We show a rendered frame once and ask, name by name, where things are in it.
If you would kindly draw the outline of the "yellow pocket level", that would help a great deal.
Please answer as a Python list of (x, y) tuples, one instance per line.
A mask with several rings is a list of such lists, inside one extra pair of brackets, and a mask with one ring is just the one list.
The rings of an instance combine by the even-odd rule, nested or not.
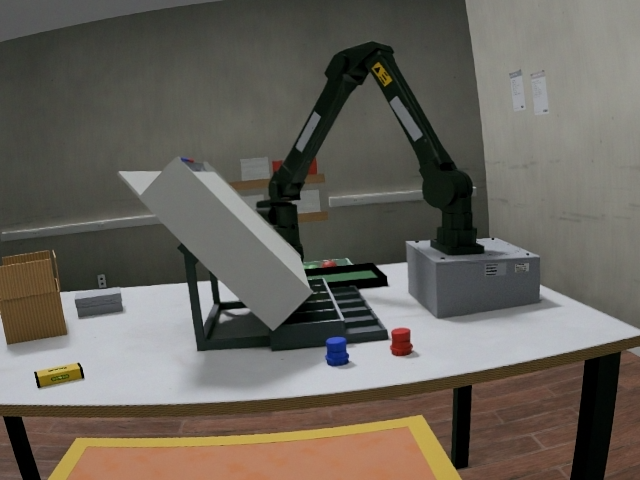
[(35, 371), (34, 375), (38, 388), (85, 378), (80, 363)]

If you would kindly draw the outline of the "green tray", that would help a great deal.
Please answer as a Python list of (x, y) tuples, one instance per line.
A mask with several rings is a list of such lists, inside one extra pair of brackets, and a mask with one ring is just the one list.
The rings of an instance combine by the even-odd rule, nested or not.
[(324, 278), (329, 288), (388, 286), (387, 276), (373, 263), (304, 269), (307, 279)]

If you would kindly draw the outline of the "blue plug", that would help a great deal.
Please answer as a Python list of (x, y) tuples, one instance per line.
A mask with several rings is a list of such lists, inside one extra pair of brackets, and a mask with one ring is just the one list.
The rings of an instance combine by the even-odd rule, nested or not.
[(327, 355), (325, 359), (330, 366), (342, 366), (348, 363), (346, 339), (343, 337), (333, 337), (326, 341)]

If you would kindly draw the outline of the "open brown cardboard box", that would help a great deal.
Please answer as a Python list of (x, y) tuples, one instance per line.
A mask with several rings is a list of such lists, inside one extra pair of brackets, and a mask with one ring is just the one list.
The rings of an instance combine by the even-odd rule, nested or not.
[(58, 284), (49, 250), (2, 258), (0, 314), (7, 345), (67, 335), (53, 254)]

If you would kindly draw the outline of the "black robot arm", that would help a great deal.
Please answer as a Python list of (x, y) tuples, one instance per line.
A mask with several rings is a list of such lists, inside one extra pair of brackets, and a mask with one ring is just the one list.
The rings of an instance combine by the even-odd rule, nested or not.
[[(322, 93), (292, 149), (269, 182), (270, 200), (257, 201), (255, 210), (269, 225), (275, 225), (272, 228), (290, 244), (286, 226), (293, 229), (292, 225), (298, 224), (298, 211), (297, 205), (288, 201), (301, 200), (300, 191), (318, 150), (350, 94), (357, 85), (362, 86), (370, 72), (407, 136), (420, 167), (423, 165), (419, 169), (424, 180), (423, 199), (442, 211), (442, 228), (437, 227), (437, 239), (430, 239), (430, 247), (448, 256), (484, 254), (484, 245), (476, 243), (477, 228), (473, 227), (472, 180), (457, 170), (442, 146), (400, 72), (394, 53), (391, 46), (370, 41), (333, 56), (324, 72), (328, 79)], [(287, 197), (289, 199), (282, 199)]]

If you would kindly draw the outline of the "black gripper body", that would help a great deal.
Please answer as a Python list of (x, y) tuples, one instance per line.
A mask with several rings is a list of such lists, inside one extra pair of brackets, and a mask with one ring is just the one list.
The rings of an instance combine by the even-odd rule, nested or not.
[[(281, 225), (277, 225), (278, 228), (284, 228), (284, 226)], [(300, 237), (299, 237), (299, 227), (298, 224), (292, 225), (293, 229), (291, 229), (291, 226), (286, 226), (286, 228), (289, 228), (289, 240), (290, 240), (290, 245), (301, 255), (304, 256), (304, 251), (303, 251), (303, 246), (300, 242)]]

